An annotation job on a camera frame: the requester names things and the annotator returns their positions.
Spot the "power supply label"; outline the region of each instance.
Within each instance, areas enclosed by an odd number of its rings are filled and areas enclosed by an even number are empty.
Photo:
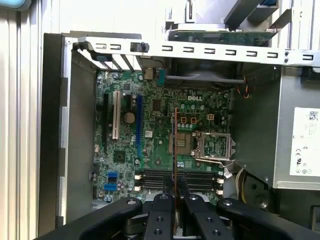
[[[320,177],[320,109],[294,109],[290,175]]]

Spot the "motherboard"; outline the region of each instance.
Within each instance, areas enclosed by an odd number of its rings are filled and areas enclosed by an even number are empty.
[[[186,177],[191,192],[215,203],[223,192],[223,182],[217,179],[224,178],[224,169],[195,159],[195,133],[227,133],[229,94],[166,88],[158,72],[99,72],[93,198],[107,203],[123,197],[144,201],[162,192],[162,178],[172,175],[175,142],[178,175]],[[226,138],[207,135],[202,148],[206,155],[223,156]]]

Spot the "white pci slot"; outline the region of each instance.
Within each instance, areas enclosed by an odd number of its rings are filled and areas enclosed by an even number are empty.
[[[113,125],[112,125],[112,139],[119,139],[120,132],[120,114],[121,114],[121,92],[115,91],[113,93]]]

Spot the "yellow wire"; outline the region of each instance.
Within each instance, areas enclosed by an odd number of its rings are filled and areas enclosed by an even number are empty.
[[[246,204],[246,199],[245,199],[245,177],[243,178],[242,180],[242,185],[241,185],[241,198],[242,198],[242,201]]]

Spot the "dell logo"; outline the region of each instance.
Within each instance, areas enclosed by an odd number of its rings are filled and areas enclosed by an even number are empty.
[[[199,101],[199,102],[202,102],[202,98],[200,96],[188,96],[188,101]]]

